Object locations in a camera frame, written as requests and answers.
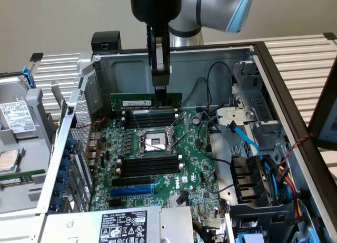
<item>motherboard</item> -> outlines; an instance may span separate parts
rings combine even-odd
[[[205,189],[205,181],[214,169],[214,162],[199,150],[200,146],[206,151],[206,146],[209,145],[207,127],[202,126],[198,139],[201,113],[177,112],[175,119],[171,137],[167,135],[168,127],[125,128],[123,117],[107,119],[102,123],[100,134],[97,134],[101,136],[101,141],[97,145],[102,147],[104,154],[100,154],[101,159],[96,156],[93,167],[92,211],[148,206],[177,207],[177,199],[188,196],[181,205],[191,207],[194,220],[206,226],[219,226],[218,195]],[[152,168],[149,161],[164,165],[162,168]],[[151,186],[152,190],[144,194],[142,188],[137,186],[133,190],[140,190],[141,193],[135,195],[132,191],[132,195],[128,195],[130,186],[116,189],[116,185],[127,184],[123,182],[130,179],[146,183],[145,187]],[[212,190],[218,190],[213,176],[208,185]],[[119,191],[125,191],[125,194],[120,194]]]

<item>blue pcie slot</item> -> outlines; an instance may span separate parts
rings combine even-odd
[[[153,195],[153,191],[154,191],[154,187],[151,186],[151,185],[134,186],[134,187],[131,187],[131,188],[112,189],[110,191],[110,195],[111,195],[111,197],[144,195],[144,194],[152,194]]]

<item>black box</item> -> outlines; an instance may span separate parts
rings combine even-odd
[[[91,49],[93,53],[120,51],[121,35],[119,31],[95,32],[91,39]]]

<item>black frame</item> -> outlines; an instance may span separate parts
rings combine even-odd
[[[265,75],[273,89],[276,99],[282,109],[284,117],[289,128],[296,140],[308,135],[308,129],[303,121],[297,106],[287,89],[279,70],[277,69],[268,48],[264,42],[244,42],[235,44],[216,44],[216,45],[199,45],[186,47],[172,47],[172,51],[188,51],[188,50],[205,50],[224,47],[240,47],[246,46],[253,48],[252,55],[257,55],[264,69]],[[146,49],[121,50],[115,53],[120,54],[136,54],[146,53]],[[337,185],[334,182],[317,146],[313,140],[309,139],[298,146],[302,154],[303,160],[309,170],[313,182],[323,201],[323,204],[330,216],[332,225],[337,230],[337,205],[335,199],[337,197]]]
[[[337,57],[332,65],[330,74],[326,80],[317,106],[311,117],[308,129],[314,136],[314,142],[317,147],[337,151],[337,143],[319,140],[319,136],[325,125],[326,119],[330,114],[330,110],[337,100]]]

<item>gray wall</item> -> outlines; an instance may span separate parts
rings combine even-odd
[[[22,69],[34,52],[90,50],[95,31],[120,30],[122,48],[146,46],[129,0],[0,0],[0,72]],[[254,0],[237,35],[203,29],[206,42],[337,32],[336,0]]]

